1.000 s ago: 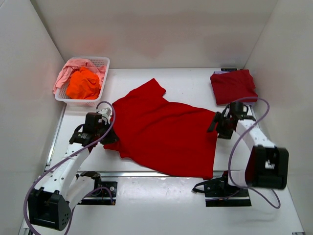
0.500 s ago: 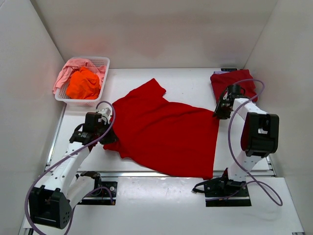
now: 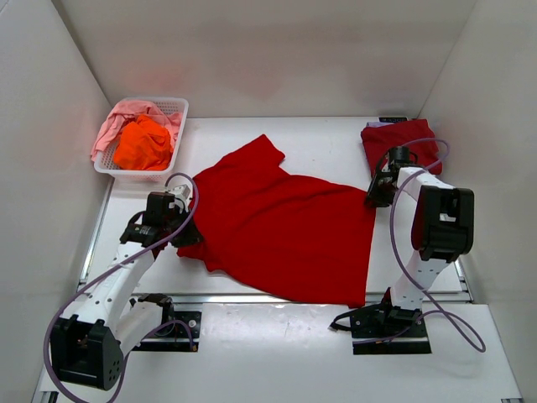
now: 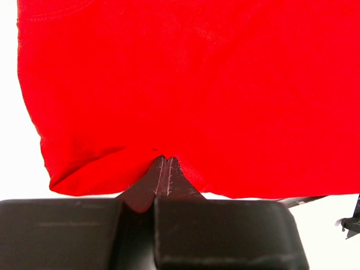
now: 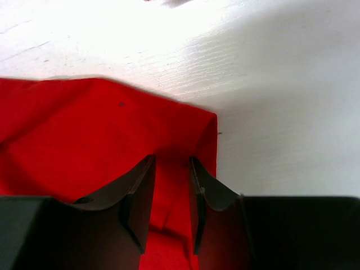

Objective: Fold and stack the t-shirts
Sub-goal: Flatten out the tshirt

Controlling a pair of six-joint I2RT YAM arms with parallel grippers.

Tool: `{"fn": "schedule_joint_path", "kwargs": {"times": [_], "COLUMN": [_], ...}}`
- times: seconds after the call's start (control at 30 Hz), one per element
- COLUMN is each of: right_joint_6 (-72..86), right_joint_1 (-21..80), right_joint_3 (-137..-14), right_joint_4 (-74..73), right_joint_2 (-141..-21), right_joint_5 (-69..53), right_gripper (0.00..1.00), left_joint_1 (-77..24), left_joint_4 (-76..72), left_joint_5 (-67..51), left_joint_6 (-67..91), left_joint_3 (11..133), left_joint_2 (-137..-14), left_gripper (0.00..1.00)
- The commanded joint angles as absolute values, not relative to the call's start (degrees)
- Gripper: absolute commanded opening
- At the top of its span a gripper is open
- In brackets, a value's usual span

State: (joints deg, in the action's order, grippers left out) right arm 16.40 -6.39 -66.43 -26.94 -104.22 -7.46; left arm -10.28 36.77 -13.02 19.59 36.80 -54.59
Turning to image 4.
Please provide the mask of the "bright red t-shirt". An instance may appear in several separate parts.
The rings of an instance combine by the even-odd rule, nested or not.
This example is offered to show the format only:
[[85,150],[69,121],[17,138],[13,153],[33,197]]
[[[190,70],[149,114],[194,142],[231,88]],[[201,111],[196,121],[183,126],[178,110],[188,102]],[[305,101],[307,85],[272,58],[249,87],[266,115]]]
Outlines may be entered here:
[[18,1],[49,188],[114,194],[159,156],[231,198],[359,192],[358,1]]

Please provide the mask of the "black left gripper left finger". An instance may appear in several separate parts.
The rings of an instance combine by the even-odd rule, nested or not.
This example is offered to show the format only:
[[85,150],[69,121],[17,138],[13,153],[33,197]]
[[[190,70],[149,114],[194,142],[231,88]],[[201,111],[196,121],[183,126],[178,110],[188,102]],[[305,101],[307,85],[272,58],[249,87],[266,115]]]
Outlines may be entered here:
[[2,269],[155,269],[153,202],[159,157],[131,188],[108,199],[1,202]]

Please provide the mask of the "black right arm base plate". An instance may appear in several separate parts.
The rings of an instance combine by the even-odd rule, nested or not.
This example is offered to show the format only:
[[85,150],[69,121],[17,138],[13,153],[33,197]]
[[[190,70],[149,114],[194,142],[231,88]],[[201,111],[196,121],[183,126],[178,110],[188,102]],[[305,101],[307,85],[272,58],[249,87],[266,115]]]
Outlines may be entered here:
[[335,226],[341,226],[342,232],[346,232],[346,240],[359,234],[359,194],[357,194],[353,215],[338,219],[335,222]]

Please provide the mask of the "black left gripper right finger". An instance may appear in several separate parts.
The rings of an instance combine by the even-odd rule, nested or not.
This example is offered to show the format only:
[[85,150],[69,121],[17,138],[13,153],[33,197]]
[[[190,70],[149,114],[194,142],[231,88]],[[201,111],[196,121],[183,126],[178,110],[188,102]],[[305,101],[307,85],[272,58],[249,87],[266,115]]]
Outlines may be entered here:
[[156,160],[157,269],[308,269],[295,220],[271,200],[208,200],[176,158]]

